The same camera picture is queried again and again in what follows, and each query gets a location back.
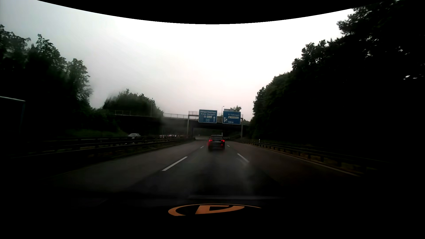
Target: overcast sky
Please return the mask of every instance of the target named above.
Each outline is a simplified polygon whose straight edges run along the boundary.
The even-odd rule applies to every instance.
[[[255,96],[291,70],[307,43],[340,37],[351,9],[290,20],[231,25],[161,23],[102,15],[36,0],[0,0],[6,31],[37,34],[88,68],[92,107],[128,88],[165,112],[236,105],[252,118]]]

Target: white lane marking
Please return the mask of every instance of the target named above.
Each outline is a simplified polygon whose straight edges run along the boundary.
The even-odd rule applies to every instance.
[[[309,163],[317,164],[317,165],[322,166],[322,167],[325,167],[325,168],[330,168],[330,169],[333,169],[333,170],[339,171],[339,172],[341,172],[341,173],[350,174],[350,175],[353,175],[353,176],[360,177],[360,176],[359,176],[359,175],[357,175],[357,174],[352,174],[352,173],[349,173],[349,172],[346,172],[346,171],[343,171],[343,170],[340,170],[340,169],[337,169],[337,168],[329,167],[329,166],[326,166],[326,165],[323,165],[323,164],[320,164],[320,163],[316,163],[316,162],[313,162],[313,161],[310,161],[310,160],[300,159],[300,158],[297,158],[297,157],[294,157],[294,156],[292,156],[292,155],[288,155],[288,154],[283,154],[283,155],[286,155],[286,156],[292,157],[292,158],[294,158],[294,159],[303,160],[303,161],[305,161],[305,162],[309,162]]]
[[[163,171],[166,171],[166,170],[167,170],[167,169],[169,169],[170,167],[173,167],[174,165],[178,164],[180,161],[184,160],[185,158],[187,158],[187,156],[186,156],[186,157],[184,157],[184,158],[182,158],[181,160],[179,160],[179,161],[177,161],[177,162],[173,163],[172,165],[170,165],[170,166],[168,166],[168,167],[164,168],[164,169],[163,169]]]
[[[243,161],[241,158],[238,158],[238,160],[244,165],[244,166],[246,166],[247,165],[247,163],[245,162],[245,161]]]
[[[238,154],[239,156],[241,156],[241,158],[243,158],[246,162],[249,162],[247,159],[245,159],[242,155]]]

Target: dark car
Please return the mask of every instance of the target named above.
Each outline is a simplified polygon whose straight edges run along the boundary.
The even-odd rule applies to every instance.
[[[140,138],[140,134],[129,134],[129,137],[131,137],[132,139],[136,139],[136,138]]]
[[[208,150],[213,148],[225,149],[224,138],[221,135],[211,135],[208,140]]]

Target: asphalt road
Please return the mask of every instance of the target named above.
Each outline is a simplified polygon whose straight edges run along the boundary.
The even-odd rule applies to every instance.
[[[347,212],[364,207],[370,196],[367,182],[358,176],[232,141],[226,141],[225,150],[210,152],[206,143],[197,140],[35,182],[39,200],[33,206],[137,208],[161,216],[169,216],[173,207],[203,203],[261,207],[271,213]]]

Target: orange logo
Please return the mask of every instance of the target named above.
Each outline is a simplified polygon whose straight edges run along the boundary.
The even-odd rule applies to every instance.
[[[246,207],[248,208],[260,208],[255,206],[248,206],[248,205],[240,205],[240,204],[224,204],[224,203],[203,203],[203,204],[191,204],[191,205],[185,205],[185,206],[179,206],[175,208],[171,208],[168,210],[168,213],[173,216],[186,216],[181,212],[178,213],[177,210],[183,211],[185,208],[193,208],[198,206],[196,212],[194,214],[209,214],[209,213],[224,213],[224,212],[231,212],[231,211],[237,211],[244,209]]]

